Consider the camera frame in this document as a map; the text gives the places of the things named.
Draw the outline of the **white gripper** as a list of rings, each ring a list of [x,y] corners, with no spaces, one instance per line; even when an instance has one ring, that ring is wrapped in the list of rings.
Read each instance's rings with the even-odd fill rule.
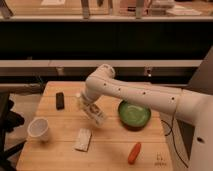
[[[84,88],[81,94],[83,99],[89,104],[95,103],[100,98],[100,94],[90,88]]]

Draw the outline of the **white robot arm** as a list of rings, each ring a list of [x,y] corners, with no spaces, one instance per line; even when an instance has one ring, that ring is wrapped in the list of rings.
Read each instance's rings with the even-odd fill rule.
[[[115,70],[100,65],[85,81],[82,92],[86,103],[101,95],[123,99],[176,116],[195,127],[188,171],[213,171],[213,95],[181,88],[132,84],[115,79]]]

